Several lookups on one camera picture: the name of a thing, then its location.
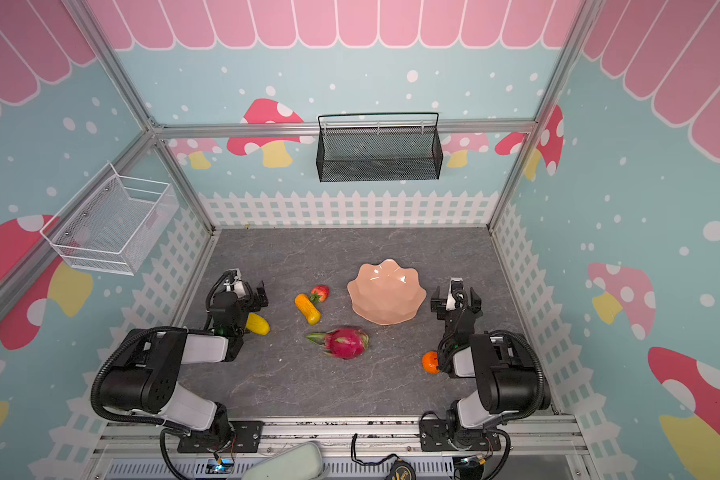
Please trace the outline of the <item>yellow lemon fruit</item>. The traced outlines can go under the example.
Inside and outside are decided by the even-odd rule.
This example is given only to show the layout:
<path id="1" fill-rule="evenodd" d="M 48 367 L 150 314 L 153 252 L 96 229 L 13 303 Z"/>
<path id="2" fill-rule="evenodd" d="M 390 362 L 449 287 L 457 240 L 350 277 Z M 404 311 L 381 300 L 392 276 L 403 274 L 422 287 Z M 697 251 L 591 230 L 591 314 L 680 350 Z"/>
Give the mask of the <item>yellow lemon fruit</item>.
<path id="1" fill-rule="evenodd" d="M 245 328 L 247 331 L 260 336 L 266 336 L 270 333 L 271 327 L 267 320 L 257 313 L 249 313 Z"/>

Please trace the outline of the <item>orange tangerine fruit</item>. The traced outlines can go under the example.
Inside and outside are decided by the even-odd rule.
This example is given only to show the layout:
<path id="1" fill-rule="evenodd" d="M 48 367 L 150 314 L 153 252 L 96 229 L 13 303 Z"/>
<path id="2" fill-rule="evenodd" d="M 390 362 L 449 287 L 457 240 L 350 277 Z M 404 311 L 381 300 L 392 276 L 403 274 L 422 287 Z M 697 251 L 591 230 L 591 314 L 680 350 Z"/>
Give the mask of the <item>orange tangerine fruit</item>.
<path id="1" fill-rule="evenodd" d="M 423 369 L 430 374 L 436 375 L 440 372 L 439 358 L 436 351 L 429 351 L 421 359 Z"/>

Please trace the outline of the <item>orange yellow mango fruit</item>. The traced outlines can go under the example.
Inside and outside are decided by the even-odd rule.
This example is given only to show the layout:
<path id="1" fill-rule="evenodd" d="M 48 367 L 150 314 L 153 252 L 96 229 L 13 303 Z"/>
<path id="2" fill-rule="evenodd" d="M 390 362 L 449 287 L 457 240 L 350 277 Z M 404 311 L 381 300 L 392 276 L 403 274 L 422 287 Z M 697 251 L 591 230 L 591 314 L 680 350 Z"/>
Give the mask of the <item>orange yellow mango fruit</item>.
<path id="1" fill-rule="evenodd" d="M 309 325 L 316 325 L 321 320 L 321 313 L 305 294 L 299 294 L 294 304 Z"/>

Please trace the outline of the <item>red apple fruit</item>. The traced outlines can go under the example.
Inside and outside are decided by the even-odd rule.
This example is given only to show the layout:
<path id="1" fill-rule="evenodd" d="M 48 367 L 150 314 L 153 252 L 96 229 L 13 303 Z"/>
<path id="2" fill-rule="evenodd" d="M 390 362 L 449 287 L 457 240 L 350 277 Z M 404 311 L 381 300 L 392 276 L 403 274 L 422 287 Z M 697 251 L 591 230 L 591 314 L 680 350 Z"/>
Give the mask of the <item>red apple fruit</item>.
<path id="1" fill-rule="evenodd" d="M 318 285 L 314 287 L 310 294 L 309 299 L 313 304 L 325 302 L 330 295 L 330 288 L 326 285 Z"/>

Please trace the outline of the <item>pink scalloped fruit bowl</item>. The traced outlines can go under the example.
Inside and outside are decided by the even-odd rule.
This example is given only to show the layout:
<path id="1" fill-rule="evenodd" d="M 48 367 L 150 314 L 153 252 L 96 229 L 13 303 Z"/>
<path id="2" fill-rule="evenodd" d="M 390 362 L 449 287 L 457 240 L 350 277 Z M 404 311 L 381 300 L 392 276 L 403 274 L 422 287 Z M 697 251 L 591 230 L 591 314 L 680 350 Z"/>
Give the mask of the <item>pink scalloped fruit bowl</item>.
<path id="1" fill-rule="evenodd" d="M 347 289 L 353 311 L 381 326 L 412 320 L 426 298 L 418 272 L 401 267 L 394 259 L 363 264 Z"/>

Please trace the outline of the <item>pink dragon fruit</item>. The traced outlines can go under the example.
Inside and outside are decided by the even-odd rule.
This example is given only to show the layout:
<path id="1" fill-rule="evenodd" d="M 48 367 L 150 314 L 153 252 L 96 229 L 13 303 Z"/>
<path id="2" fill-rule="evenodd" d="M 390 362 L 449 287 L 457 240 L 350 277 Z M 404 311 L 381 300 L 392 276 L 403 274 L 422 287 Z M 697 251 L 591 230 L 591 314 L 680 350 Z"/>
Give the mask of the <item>pink dragon fruit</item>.
<path id="1" fill-rule="evenodd" d="M 355 327 L 313 332 L 307 334 L 306 339 L 320 345 L 326 354 L 342 360 L 351 360 L 362 355 L 370 343 L 370 337 L 362 329 Z"/>

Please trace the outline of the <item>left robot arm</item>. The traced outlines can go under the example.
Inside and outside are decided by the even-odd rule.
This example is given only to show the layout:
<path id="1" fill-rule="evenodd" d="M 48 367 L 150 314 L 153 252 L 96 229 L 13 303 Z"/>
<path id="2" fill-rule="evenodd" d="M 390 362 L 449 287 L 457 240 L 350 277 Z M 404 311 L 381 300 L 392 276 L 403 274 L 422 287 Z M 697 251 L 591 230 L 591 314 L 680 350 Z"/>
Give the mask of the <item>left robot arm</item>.
<path id="1" fill-rule="evenodd" d="M 265 285 L 251 286 L 238 269 L 215 281 L 204 302 L 201 329 L 131 330 L 104 361 L 90 391 L 94 412 L 111 422 L 155 425 L 178 436 L 181 452 L 219 452 L 250 432 L 236 427 L 226 407 L 179 383 L 186 365 L 230 363 L 254 333 L 253 315 L 269 304 Z"/>

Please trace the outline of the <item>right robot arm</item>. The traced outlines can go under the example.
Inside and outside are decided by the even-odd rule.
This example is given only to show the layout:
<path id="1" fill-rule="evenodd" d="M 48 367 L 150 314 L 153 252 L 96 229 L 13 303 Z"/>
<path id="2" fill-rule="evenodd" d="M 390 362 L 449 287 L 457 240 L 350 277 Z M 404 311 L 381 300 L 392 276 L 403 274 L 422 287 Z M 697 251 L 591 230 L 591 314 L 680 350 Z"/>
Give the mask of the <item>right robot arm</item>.
<path id="1" fill-rule="evenodd" d="M 430 451 L 497 449 L 500 441 L 493 429 L 550 407 L 541 361 L 522 334 L 476 331 L 482 300 L 460 278 L 450 280 L 447 294 L 433 293 L 430 309 L 444 323 L 444 333 L 422 365 L 434 374 L 473 379 L 476 387 L 455 400 L 443 420 L 422 416 L 421 445 Z"/>

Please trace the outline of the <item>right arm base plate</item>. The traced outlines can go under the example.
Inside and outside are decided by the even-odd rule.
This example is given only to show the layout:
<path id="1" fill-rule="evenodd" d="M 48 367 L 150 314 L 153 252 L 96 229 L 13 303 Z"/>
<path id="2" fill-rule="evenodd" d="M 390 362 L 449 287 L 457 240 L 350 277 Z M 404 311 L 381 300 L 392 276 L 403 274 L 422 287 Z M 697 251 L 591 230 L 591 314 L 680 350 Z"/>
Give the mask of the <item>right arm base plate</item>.
<path id="1" fill-rule="evenodd" d="M 421 418 L 419 440 L 424 452 L 497 452 L 502 444 L 497 434 L 484 429 L 466 429 L 455 420 Z"/>

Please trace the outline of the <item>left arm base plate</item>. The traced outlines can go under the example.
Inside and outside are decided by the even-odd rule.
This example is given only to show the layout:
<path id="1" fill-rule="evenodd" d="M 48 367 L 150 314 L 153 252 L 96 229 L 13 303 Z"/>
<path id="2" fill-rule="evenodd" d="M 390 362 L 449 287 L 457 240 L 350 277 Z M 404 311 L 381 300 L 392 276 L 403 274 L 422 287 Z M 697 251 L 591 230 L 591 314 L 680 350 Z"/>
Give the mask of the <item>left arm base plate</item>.
<path id="1" fill-rule="evenodd" d="M 262 421 L 222 420 L 209 430 L 193 431 L 188 437 L 181 438 L 177 451 L 181 454 L 256 453 L 263 427 Z"/>

